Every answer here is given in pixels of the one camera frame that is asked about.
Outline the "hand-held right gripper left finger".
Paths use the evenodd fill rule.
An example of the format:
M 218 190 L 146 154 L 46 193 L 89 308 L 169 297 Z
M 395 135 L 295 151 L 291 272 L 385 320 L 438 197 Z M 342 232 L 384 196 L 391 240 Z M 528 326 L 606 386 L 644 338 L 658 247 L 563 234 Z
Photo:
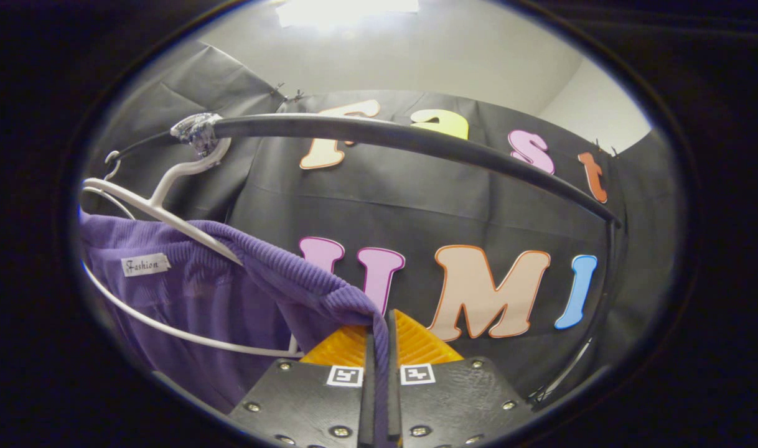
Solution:
M 373 448 L 374 339 L 345 326 L 300 359 L 277 359 L 229 414 L 273 448 Z

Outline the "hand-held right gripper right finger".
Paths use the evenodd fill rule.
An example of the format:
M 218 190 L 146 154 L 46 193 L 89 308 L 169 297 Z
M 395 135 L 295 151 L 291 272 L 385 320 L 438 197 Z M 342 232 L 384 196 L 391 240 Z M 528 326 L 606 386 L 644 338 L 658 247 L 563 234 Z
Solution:
M 396 448 L 475 448 L 533 420 L 487 357 L 465 357 L 404 312 L 388 316 L 388 435 Z

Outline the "purple ribbed shirt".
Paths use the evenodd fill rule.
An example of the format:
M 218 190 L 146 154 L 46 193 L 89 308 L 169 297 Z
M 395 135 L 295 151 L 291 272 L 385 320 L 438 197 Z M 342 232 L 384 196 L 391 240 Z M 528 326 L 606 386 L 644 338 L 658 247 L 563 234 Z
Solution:
M 83 263 L 132 309 L 200 337 L 285 350 L 293 335 L 305 356 L 345 326 L 371 329 L 373 448 L 391 448 L 388 328 L 376 304 L 358 287 L 294 253 L 220 222 L 192 224 L 222 242 L 243 266 L 164 222 L 80 212 Z M 230 412 L 274 361 L 286 358 L 229 352 L 163 334 L 99 295 L 128 354 L 217 419 L 245 432 Z

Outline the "black clothes rack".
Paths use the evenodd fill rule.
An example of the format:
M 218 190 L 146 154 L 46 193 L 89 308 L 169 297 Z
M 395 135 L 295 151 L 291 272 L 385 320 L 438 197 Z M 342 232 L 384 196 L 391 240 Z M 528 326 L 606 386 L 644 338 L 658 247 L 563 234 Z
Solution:
M 590 313 L 623 223 L 609 156 L 550 125 L 490 146 L 464 120 L 439 124 L 449 117 L 226 119 L 223 161 L 176 182 L 164 205 L 302 253 L 553 401 L 594 373 Z

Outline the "white hanger with taped hook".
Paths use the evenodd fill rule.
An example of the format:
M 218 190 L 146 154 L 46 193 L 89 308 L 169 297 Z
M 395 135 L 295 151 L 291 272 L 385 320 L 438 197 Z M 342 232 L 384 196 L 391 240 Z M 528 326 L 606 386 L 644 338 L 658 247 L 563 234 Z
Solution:
M 146 215 L 156 218 L 158 221 L 164 222 L 175 230 L 182 232 L 183 235 L 202 244 L 202 246 L 208 247 L 210 250 L 218 253 L 220 256 L 228 259 L 231 262 L 234 262 L 237 264 L 237 266 L 243 266 L 243 263 L 236 257 L 236 255 L 234 255 L 234 253 L 231 252 L 231 250 L 228 249 L 228 247 L 222 244 L 222 242 L 217 241 L 214 237 L 208 235 L 208 233 L 203 232 L 196 226 L 192 226 L 187 221 L 183 220 L 177 215 L 174 215 L 174 213 L 168 212 L 168 210 L 166 210 L 164 207 L 166 196 L 168 196 L 172 185 L 174 185 L 174 182 L 176 182 L 177 179 L 180 177 L 197 175 L 218 165 L 222 161 L 223 157 L 225 157 L 227 154 L 231 142 L 232 140 L 229 138 L 220 139 L 214 145 L 210 153 L 202 156 L 202 158 L 198 159 L 197 161 L 183 162 L 182 164 L 177 164 L 169 168 L 162 176 L 158 182 L 157 187 L 155 187 L 154 192 L 151 194 L 151 196 L 149 196 L 149 198 L 143 198 L 131 190 L 114 184 L 114 182 L 110 181 L 111 176 L 109 175 L 107 175 L 105 179 L 85 179 L 82 182 L 82 190 L 83 192 L 91 191 L 108 198 L 109 201 L 111 201 L 115 206 L 125 212 L 129 218 L 134 218 L 134 216 L 132 216 L 132 213 L 129 212 L 129 210 L 125 207 L 126 204 L 129 204 L 140 210 L 140 212 L 144 212 Z M 163 334 L 169 334 L 172 337 L 182 338 L 183 340 L 192 343 L 202 344 L 203 346 L 209 348 L 227 350 L 229 352 L 244 353 L 249 355 L 266 355 L 266 357 L 279 357 L 286 359 L 299 359 L 303 357 L 303 352 L 300 351 L 299 346 L 297 346 L 297 340 L 293 335 L 291 335 L 289 338 L 287 349 L 273 350 L 267 348 L 254 348 L 242 344 L 222 342 L 219 340 L 214 340 L 214 338 L 207 338 L 202 337 L 202 335 L 190 334 L 189 332 L 182 331 L 167 324 L 160 323 L 148 317 L 147 315 L 144 315 L 143 313 L 132 309 L 123 301 L 115 297 L 115 295 L 111 293 L 95 277 L 94 273 L 86 264 L 83 264 L 83 270 L 93 286 L 95 286 L 98 292 L 102 293 L 104 297 L 109 300 L 109 302 L 114 304 L 118 309 L 123 310 L 123 312 L 128 314 L 130 317 L 140 321 L 140 323 L 146 324 L 147 326 L 156 329 Z

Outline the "plain white hanger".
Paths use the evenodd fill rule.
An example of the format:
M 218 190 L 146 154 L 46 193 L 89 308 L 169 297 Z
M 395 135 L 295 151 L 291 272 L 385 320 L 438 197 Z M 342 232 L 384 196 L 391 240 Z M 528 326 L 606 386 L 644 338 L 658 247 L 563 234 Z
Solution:
M 114 165 L 113 165 L 113 168 L 109 171 L 109 173 L 103 176 L 103 180 L 109 181 L 118 173 L 118 170 L 122 164 L 122 161 L 118 159 L 119 155 L 120 155 L 120 151 L 114 150 L 111 153 L 109 153 L 108 156 L 106 156 L 106 159 L 104 159 L 104 162 L 106 162 L 106 164 L 109 164 L 110 162 L 114 162 Z M 120 210 L 120 212 L 123 212 L 126 218 L 128 218 L 129 220 L 135 219 L 135 216 L 128 210 L 128 208 L 126 208 L 126 206 L 123 205 L 122 202 L 120 202 L 117 198 L 110 195 L 107 190 L 103 190 L 98 187 L 83 185 L 81 192 L 83 193 L 89 192 L 97 196 L 100 196 L 102 198 L 105 198 L 107 201 L 111 202 L 115 207 L 117 207 L 118 210 Z

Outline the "clear tape wrap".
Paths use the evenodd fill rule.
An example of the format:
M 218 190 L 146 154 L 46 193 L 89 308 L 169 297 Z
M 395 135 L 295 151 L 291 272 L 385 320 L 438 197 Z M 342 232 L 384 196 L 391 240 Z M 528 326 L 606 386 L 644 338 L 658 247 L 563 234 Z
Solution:
M 216 150 L 219 139 L 215 125 L 222 120 L 216 113 L 198 113 L 185 117 L 169 130 L 169 135 L 191 146 L 198 159 L 205 159 Z

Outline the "ceiling light panel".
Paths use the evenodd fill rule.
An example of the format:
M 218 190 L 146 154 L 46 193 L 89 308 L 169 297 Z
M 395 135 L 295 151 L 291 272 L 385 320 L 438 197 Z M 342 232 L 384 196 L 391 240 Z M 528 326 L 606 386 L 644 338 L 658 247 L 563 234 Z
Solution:
M 416 14 L 419 0 L 289 0 L 277 6 L 282 28 L 338 26 L 382 14 Z

